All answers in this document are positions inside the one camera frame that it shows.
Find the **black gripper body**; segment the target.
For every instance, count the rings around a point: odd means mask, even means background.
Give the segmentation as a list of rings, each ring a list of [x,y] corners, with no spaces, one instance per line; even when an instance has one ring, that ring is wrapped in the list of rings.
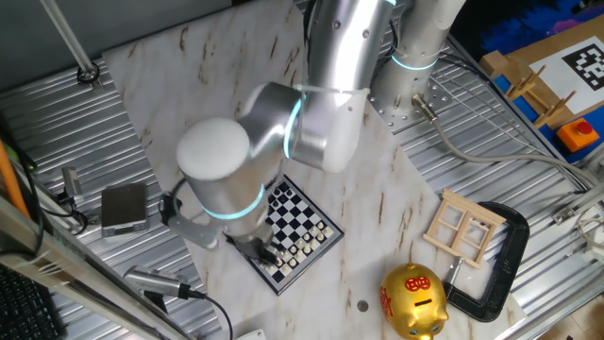
[[[261,254],[261,246],[264,243],[258,237],[252,237],[249,240],[242,240],[234,236],[229,237],[229,242],[234,245],[247,258],[253,259]]]

